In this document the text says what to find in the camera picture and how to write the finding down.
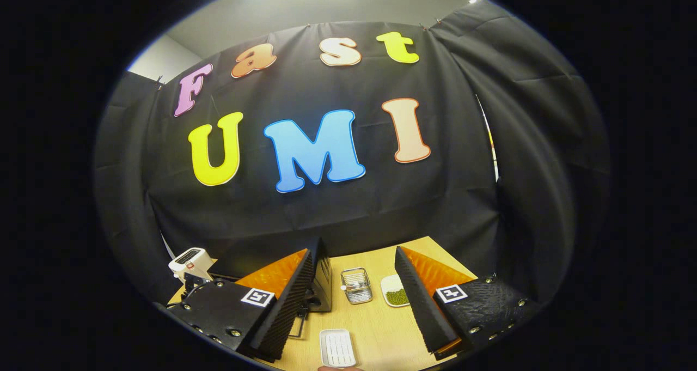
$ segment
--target wire basket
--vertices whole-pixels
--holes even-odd
[[[370,279],[363,267],[354,267],[341,272],[341,289],[351,304],[369,302],[373,299]]]

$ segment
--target table surface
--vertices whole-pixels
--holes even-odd
[[[400,244],[423,255],[438,260],[456,271],[476,276],[462,266],[430,237]],[[394,271],[396,245],[379,250],[330,258],[332,265],[332,311],[311,312],[304,322],[300,338],[288,338],[282,358],[269,366],[288,371],[316,371],[322,366],[319,332],[324,329],[347,329],[351,334],[356,367],[365,371],[412,371],[424,369],[448,361],[455,355],[436,361],[426,350],[423,336],[416,325],[411,306],[391,307],[385,302],[380,281]],[[341,271],[352,267],[364,267],[368,272],[373,299],[352,305],[341,291]],[[170,302],[179,302],[184,287]],[[299,318],[291,330],[298,334]]]

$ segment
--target white tray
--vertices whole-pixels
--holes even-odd
[[[399,291],[399,289],[403,289],[404,286],[401,284],[401,280],[399,279],[399,275],[388,275],[382,281],[380,281],[380,289],[383,291],[383,297],[385,297],[385,302],[389,304],[392,307],[404,307],[404,306],[409,306],[409,303],[406,302],[404,304],[400,305],[395,305],[392,304],[390,301],[388,301],[388,292],[395,292]]]
[[[324,366],[351,367],[356,365],[351,335],[347,329],[324,329],[319,332],[319,350],[322,353]]]

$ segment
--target black box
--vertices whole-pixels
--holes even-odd
[[[302,236],[280,240],[273,247],[254,242],[230,250],[225,255],[211,255],[217,261],[209,268],[211,277],[237,280],[251,272],[272,264],[302,249],[312,253],[314,279],[305,294],[305,303],[311,312],[332,310],[332,267],[324,243],[319,236]]]

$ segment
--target blue letter m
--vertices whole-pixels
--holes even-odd
[[[281,181],[278,192],[293,192],[303,188],[304,180],[298,177],[293,161],[315,185],[322,180],[324,164],[329,157],[331,168],[327,178],[343,182],[360,178],[365,167],[358,163],[353,146],[351,123],[356,118],[353,111],[336,110],[325,113],[317,137],[312,142],[293,120],[281,120],[264,128],[264,135],[271,138],[276,148],[276,160]]]

